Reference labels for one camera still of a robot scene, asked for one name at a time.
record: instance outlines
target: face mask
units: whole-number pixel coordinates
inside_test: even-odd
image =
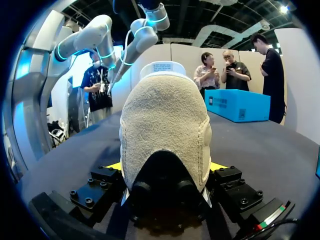
[[[95,69],[99,68],[99,67],[100,67],[100,61],[95,61],[95,62],[93,63],[93,67],[94,67]]]

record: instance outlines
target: black t-shirt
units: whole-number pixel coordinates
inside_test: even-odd
[[[234,69],[237,73],[247,75],[251,79],[250,72],[243,62],[234,61],[226,69],[227,70]],[[232,76],[230,74],[226,75],[225,89],[239,89],[239,90],[243,90],[243,91],[249,91],[247,81],[243,81],[243,80],[241,80],[235,76]]]
[[[101,83],[101,81],[105,86],[103,92],[89,92],[89,105],[91,112],[113,106],[111,93],[110,95],[107,94],[110,83],[108,81],[108,69],[106,67],[89,67],[83,75],[81,88],[92,87],[94,84]]]
[[[262,69],[264,77],[263,94],[271,97],[270,111],[285,112],[285,75],[279,53],[269,48]]]

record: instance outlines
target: ceiling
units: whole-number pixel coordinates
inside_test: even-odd
[[[113,0],[77,0],[62,13],[66,21],[72,19],[81,27],[86,26],[95,16],[106,14],[112,18],[112,38],[115,45],[123,44],[132,21],[144,18],[145,15],[137,6],[138,0],[122,0],[125,5],[123,12],[115,14]],[[255,25],[262,19],[270,24],[269,31],[261,30],[271,44],[277,42],[274,34],[276,28],[294,28],[296,25],[292,14],[280,12],[281,3],[275,0],[238,0],[230,6],[223,6],[202,0],[162,0],[170,20],[170,27],[158,33],[159,44],[163,38],[183,38],[194,40],[202,27],[219,25],[238,33]],[[202,44],[203,48],[221,48],[232,40],[232,37],[212,32]],[[192,45],[191,42],[178,42]],[[252,45],[249,38],[244,38],[231,49],[249,50]]]

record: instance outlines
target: person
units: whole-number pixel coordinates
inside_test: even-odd
[[[89,67],[82,79],[81,88],[89,93],[89,106],[92,124],[105,119],[111,114],[112,96],[107,94],[110,87],[108,81],[108,68],[100,65],[99,56],[90,52],[92,65]]]
[[[226,83],[225,89],[239,89],[249,91],[248,82],[251,75],[243,62],[235,61],[235,57],[231,50],[225,50],[223,53],[225,67],[221,75],[221,82]]]
[[[269,120],[280,124],[285,115],[285,76],[279,53],[269,46],[267,39],[258,33],[251,36],[251,42],[259,53],[266,55],[260,64],[264,76],[263,94],[271,97]]]
[[[220,75],[217,68],[214,67],[215,59],[211,53],[203,53],[201,55],[201,61],[203,65],[200,65],[196,68],[193,76],[193,81],[200,90],[203,99],[205,99],[205,90],[220,88]]]

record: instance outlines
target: woman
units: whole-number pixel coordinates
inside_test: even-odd
[[[203,65],[196,68],[193,81],[200,90],[203,99],[205,99],[205,90],[220,88],[220,75],[218,70],[214,67],[215,59],[211,53],[203,53],[201,55],[201,61]]]

